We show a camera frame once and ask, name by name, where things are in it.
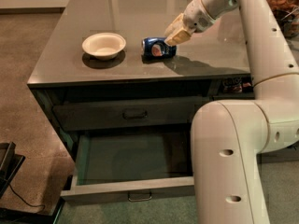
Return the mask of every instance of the white bowl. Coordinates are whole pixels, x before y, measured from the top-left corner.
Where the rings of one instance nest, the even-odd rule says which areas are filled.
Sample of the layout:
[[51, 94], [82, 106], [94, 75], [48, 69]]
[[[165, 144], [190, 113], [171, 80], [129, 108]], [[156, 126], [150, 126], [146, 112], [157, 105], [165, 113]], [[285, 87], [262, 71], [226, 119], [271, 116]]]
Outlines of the white bowl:
[[125, 39], [118, 34], [102, 33], [91, 35], [82, 44], [83, 50], [99, 60], [113, 59], [125, 47]]

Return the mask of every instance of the table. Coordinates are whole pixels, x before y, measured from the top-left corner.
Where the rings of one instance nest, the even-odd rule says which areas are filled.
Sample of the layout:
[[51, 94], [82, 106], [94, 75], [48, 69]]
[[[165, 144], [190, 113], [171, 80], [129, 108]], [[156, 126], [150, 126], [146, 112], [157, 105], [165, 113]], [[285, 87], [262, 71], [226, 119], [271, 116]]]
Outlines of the table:
[[[28, 87], [76, 161], [67, 201], [130, 202], [193, 195], [189, 131], [198, 108], [220, 98], [226, 77], [249, 77], [238, 11], [179, 45], [172, 59], [145, 61], [141, 40], [164, 29], [191, 0], [70, 0]], [[89, 35], [122, 35], [126, 48], [100, 62]]]

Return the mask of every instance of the floor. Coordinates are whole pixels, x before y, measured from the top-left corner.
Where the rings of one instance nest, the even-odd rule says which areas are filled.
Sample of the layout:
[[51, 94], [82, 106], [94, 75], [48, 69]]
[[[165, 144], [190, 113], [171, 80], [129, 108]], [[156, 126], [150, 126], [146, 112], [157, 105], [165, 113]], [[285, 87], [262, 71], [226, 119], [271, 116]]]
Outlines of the floor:
[[[26, 82], [61, 14], [0, 15], [0, 142], [13, 141], [26, 157], [0, 208], [53, 214], [74, 163], [51, 128]], [[295, 149], [288, 155], [299, 160]], [[284, 160], [286, 153], [277, 153]], [[271, 224], [299, 222], [299, 161], [262, 159], [260, 173]], [[151, 200], [142, 203], [65, 203], [56, 223], [196, 223], [195, 199]]]

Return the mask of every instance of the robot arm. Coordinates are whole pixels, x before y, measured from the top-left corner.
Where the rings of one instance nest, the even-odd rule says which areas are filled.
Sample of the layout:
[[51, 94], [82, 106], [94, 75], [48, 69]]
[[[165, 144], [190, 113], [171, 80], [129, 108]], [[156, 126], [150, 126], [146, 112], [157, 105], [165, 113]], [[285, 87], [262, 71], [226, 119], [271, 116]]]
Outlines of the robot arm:
[[239, 5], [255, 100], [201, 107], [192, 121], [200, 224], [269, 224], [256, 155], [299, 140], [299, 67], [266, 0], [193, 0], [166, 30], [166, 43], [204, 32]]

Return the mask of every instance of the jar with red contents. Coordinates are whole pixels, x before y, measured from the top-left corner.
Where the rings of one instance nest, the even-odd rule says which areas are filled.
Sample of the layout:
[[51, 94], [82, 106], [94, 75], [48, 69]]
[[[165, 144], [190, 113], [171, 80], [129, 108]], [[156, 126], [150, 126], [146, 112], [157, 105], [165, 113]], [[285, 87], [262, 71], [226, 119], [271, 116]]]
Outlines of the jar with red contents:
[[286, 38], [299, 34], [299, 0], [267, 0]]

